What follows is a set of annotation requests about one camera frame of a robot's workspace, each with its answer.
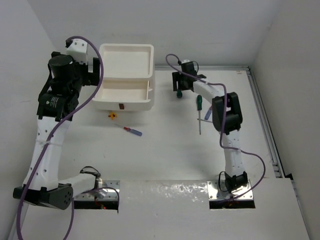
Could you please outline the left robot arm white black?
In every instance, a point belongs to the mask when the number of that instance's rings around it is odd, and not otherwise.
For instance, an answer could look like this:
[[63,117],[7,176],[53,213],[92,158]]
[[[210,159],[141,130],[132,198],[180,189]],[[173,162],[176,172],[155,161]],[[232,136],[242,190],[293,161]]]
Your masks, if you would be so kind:
[[91,190],[97,174],[83,170],[72,178],[59,181],[59,163],[63,142],[79,104],[83,86],[99,84],[100,63],[88,71],[86,51],[52,52],[49,76],[38,96],[37,136],[28,174],[22,186],[13,190],[13,198],[34,206],[65,210],[74,196]]

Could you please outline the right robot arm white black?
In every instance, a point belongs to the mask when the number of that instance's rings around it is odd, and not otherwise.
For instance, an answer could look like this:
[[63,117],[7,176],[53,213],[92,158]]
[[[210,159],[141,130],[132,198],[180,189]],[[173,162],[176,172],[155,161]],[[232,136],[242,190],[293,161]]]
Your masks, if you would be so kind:
[[239,97],[235,92],[227,92],[222,83],[210,83],[204,75],[198,75],[194,63],[179,60],[181,67],[172,74],[173,90],[192,92],[211,101],[212,124],[220,134],[219,144],[225,157],[224,185],[231,193],[248,183],[248,175],[242,161],[240,150],[240,128],[243,122]]

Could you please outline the white drawer container box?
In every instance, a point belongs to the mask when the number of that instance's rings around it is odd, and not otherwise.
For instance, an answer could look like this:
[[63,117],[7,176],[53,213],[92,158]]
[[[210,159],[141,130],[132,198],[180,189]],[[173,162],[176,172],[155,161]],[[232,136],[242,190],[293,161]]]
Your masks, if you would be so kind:
[[149,81],[156,88],[153,45],[105,43],[99,53],[104,68],[103,81]]

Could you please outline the stubby green screwdriver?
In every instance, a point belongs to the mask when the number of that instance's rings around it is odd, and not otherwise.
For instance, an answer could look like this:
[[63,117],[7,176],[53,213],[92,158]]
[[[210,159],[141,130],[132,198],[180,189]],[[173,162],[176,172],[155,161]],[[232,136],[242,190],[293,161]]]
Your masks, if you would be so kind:
[[181,91],[180,89],[178,89],[178,90],[176,91],[176,97],[177,97],[178,99],[181,99],[181,98],[183,97],[183,93],[182,93],[182,91]]

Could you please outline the long green screwdriver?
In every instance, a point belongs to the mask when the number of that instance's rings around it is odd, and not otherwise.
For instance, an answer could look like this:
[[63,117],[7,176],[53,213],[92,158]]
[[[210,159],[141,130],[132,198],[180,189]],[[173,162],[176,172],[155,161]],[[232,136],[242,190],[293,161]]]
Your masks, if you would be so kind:
[[197,106],[197,112],[198,112],[198,130],[200,135],[202,134],[202,126],[201,126],[202,103],[203,103],[203,98],[201,95],[198,94],[196,97],[196,106]]

